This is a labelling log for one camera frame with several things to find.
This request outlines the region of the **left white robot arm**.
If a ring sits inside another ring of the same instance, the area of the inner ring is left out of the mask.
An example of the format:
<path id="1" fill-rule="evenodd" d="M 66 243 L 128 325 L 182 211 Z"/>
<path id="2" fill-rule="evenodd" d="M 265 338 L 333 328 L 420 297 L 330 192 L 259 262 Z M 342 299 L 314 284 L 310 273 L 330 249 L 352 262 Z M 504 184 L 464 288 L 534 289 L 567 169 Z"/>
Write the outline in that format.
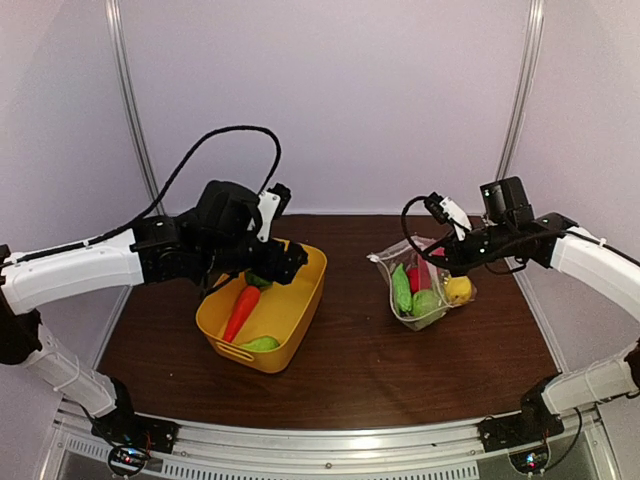
<path id="1" fill-rule="evenodd" d="M 43 325 L 39 307 L 120 286 L 188 279 L 208 286 L 214 274 L 251 271 L 290 284 L 307 263 L 296 243 L 276 240 L 271 226 L 286 208 L 282 184 L 254 193 L 211 181 L 197 204 L 176 216 L 149 216 L 115 233 L 49 250 L 1 248 L 1 362 L 31 370 L 54 390 L 104 418 L 123 444 L 137 442 L 144 424 L 117 382 L 83 364 Z"/>

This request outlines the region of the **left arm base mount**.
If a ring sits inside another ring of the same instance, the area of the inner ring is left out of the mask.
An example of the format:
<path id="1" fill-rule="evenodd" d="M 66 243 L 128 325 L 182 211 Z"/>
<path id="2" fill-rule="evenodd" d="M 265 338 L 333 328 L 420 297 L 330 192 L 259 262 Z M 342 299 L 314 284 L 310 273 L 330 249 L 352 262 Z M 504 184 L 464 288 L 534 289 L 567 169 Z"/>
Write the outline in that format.
<path id="1" fill-rule="evenodd" d="M 171 454 L 177 439 L 176 422 L 137 414 L 128 390 L 116 387 L 115 409 L 91 419 L 91 433 L 107 442 Z"/>

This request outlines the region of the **yellow toy apple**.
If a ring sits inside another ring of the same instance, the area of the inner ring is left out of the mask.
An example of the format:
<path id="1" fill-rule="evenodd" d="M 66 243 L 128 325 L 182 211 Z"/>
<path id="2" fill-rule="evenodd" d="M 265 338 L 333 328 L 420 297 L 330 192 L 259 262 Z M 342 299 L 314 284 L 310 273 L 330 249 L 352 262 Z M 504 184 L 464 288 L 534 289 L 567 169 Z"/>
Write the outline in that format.
<path id="1" fill-rule="evenodd" d="M 450 277 L 444 285 L 444 292 L 450 305 L 459 306 L 471 301 L 474 287 L 466 276 Z"/>

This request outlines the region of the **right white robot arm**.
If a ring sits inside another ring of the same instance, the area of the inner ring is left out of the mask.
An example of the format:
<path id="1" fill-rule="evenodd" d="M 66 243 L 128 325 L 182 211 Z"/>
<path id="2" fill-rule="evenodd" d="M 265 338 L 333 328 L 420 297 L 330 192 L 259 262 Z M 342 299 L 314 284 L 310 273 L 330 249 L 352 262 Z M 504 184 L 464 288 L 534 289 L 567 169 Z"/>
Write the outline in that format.
<path id="1" fill-rule="evenodd" d="M 480 188 L 482 226 L 471 225 L 452 199 L 433 195 L 436 216 L 453 227 L 442 242 L 443 267 L 454 276 L 512 257 L 567 275 L 601 294 L 632 318 L 639 316 L 639 263 L 559 213 L 536 216 L 522 181 L 509 177 Z M 639 346 L 632 344 L 582 369 L 548 381 L 533 403 L 513 419 L 519 440 L 535 440 L 559 415 L 575 407 L 639 392 Z"/>

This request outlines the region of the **clear dotted zip bag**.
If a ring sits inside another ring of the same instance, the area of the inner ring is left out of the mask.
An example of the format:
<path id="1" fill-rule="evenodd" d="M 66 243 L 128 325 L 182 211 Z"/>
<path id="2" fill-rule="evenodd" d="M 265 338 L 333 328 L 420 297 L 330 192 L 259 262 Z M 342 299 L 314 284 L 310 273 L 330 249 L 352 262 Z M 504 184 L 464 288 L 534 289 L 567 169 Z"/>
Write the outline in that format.
<path id="1" fill-rule="evenodd" d="M 448 270 L 428 263 L 406 239 L 370 253 L 367 259 L 387 283 L 393 315 L 414 332 L 475 300 L 477 290 L 468 277 L 453 277 Z"/>

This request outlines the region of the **green toy pear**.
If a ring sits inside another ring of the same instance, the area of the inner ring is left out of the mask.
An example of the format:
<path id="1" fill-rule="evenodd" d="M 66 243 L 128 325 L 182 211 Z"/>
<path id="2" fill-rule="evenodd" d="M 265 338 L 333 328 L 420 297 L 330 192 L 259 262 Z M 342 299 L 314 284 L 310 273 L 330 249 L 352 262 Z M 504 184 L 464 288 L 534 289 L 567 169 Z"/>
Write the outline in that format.
<path id="1" fill-rule="evenodd" d="M 280 347 L 280 342 L 272 336 L 261 336 L 245 342 L 240 348 L 249 352 L 269 352 Z"/>

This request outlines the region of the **yellow plastic basket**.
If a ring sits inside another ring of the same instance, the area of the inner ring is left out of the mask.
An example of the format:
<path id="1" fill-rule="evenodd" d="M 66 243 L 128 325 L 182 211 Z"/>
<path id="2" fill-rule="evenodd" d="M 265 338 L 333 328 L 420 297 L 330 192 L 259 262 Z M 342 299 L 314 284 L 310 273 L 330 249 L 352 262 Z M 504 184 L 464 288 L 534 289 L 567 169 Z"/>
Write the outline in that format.
<path id="1" fill-rule="evenodd" d="M 308 263 L 294 281 L 275 284 L 262 292 L 253 310 L 232 343 L 222 339 L 235 301 L 246 285 L 244 275 L 202 301 L 196 324 L 216 353 L 263 373 L 275 374 L 286 369 L 301 344 L 322 298 L 327 258 L 311 245 L 304 247 Z M 261 336 L 272 336 L 280 347 L 269 352 L 249 352 L 240 345 Z"/>

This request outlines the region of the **green toy cabbage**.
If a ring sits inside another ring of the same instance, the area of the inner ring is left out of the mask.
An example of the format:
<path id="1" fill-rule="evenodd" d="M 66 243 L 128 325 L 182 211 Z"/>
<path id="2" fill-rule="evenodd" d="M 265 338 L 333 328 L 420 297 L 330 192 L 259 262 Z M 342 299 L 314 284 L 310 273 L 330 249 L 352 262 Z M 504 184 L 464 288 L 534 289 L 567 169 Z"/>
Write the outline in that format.
<path id="1" fill-rule="evenodd" d="M 423 317 L 431 315 L 440 307 L 439 295 L 431 289 L 421 290 L 412 297 L 411 315 Z"/>

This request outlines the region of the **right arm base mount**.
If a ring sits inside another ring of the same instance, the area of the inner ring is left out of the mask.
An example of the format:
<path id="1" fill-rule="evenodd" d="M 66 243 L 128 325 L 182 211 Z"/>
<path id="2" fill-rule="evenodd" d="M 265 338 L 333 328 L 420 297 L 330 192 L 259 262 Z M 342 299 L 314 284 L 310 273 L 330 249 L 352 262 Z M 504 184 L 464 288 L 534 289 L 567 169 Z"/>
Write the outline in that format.
<path id="1" fill-rule="evenodd" d="M 551 413 L 542 399 L 544 388 L 553 379 L 546 377 L 529 389 L 521 397 L 519 412 L 487 416 L 477 425 L 485 452 L 542 442 L 564 432 L 560 416 Z"/>

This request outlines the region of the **red toy chili pepper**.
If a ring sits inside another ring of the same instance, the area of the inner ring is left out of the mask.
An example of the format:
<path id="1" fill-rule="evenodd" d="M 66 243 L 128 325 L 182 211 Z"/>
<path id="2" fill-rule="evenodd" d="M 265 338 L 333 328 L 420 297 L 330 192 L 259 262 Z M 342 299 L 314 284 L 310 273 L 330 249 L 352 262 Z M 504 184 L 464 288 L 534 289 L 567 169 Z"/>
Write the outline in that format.
<path id="1" fill-rule="evenodd" d="M 258 305 L 262 292 L 272 285 L 271 281 L 265 280 L 248 270 L 244 274 L 245 287 L 238 295 L 229 320 L 227 322 L 222 339 L 232 343 L 246 321 L 249 319 L 255 307 Z"/>

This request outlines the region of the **green toy cucumber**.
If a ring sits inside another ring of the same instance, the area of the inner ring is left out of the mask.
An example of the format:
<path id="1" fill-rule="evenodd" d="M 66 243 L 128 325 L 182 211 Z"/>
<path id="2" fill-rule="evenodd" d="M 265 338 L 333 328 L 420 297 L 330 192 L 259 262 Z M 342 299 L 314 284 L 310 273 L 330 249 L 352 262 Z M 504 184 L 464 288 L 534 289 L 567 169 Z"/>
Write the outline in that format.
<path id="1" fill-rule="evenodd" d="M 412 292 L 404 264 L 399 263 L 391 275 L 392 300 L 396 312 L 408 314 L 412 309 Z"/>

